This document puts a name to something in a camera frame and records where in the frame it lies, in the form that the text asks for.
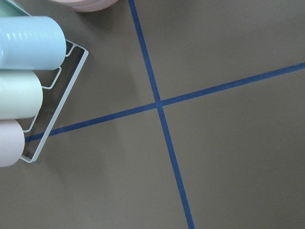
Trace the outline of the pink bowl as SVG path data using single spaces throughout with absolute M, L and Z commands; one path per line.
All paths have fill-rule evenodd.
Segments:
M 67 6 L 77 12 L 96 12 L 106 9 L 119 0 L 54 0 L 53 2 Z

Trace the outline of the white plastic cup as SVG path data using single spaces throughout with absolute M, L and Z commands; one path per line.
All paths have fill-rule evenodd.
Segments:
M 0 71 L 0 118 L 32 118 L 42 106 L 43 92 L 41 83 L 32 71 Z

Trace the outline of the blue plastic cup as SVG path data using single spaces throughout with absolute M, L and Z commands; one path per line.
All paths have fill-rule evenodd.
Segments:
M 66 40 L 59 24 L 46 16 L 0 19 L 0 68 L 55 70 L 66 55 Z

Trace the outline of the pink plastic cup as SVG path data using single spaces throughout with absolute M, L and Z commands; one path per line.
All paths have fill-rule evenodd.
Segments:
M 0 121 L 0 167 L 9 167 L 21 157 L 25 145 L 23 129 L 16 120 Z

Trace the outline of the green plastic cup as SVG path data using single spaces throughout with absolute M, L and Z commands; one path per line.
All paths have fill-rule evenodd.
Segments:
M 0 1 L 0 16 L 1 17 L 14 17 L 14 16 L 28 16 L 28 13 L 24 11 L 13 0 L 1 0 Z

